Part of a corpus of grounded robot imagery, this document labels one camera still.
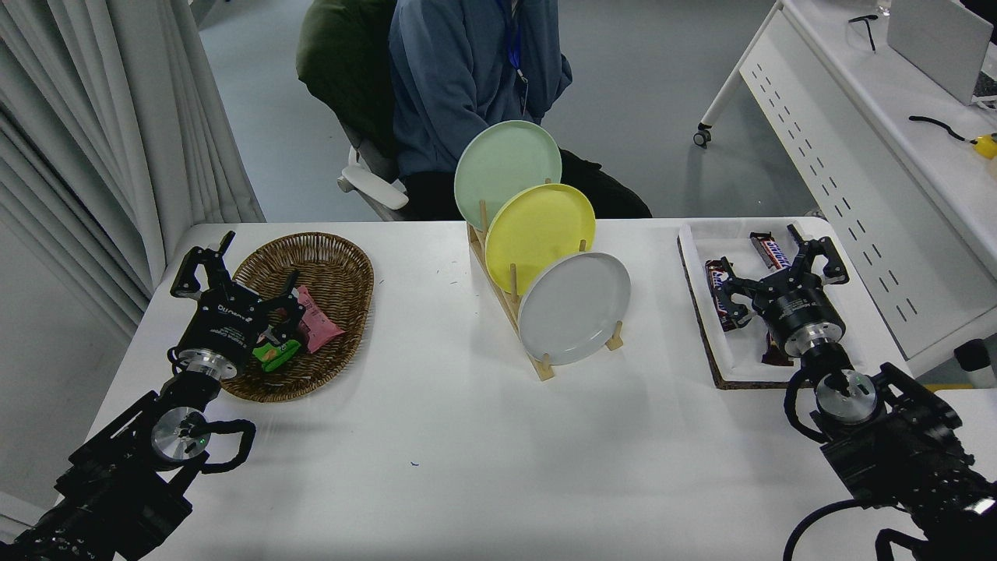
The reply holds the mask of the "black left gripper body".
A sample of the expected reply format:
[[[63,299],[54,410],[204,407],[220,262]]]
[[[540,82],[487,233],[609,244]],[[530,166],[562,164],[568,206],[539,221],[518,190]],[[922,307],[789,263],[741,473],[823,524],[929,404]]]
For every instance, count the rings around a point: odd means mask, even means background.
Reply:
[[[202,292],[197,310],[177,346],[177,356],[209,351],[227,360],[247,360],[265,330],[259,294],[234,284]]]

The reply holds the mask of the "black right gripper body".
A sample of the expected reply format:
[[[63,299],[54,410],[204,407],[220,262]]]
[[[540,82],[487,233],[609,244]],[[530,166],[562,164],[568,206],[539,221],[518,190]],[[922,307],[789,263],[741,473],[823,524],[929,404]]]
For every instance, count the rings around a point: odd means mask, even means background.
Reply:
[[[790,340],[802,327],[815,324],[841,340],[845,324],[813,273],[776,271],[759,281],[759,315],[774,340]]]

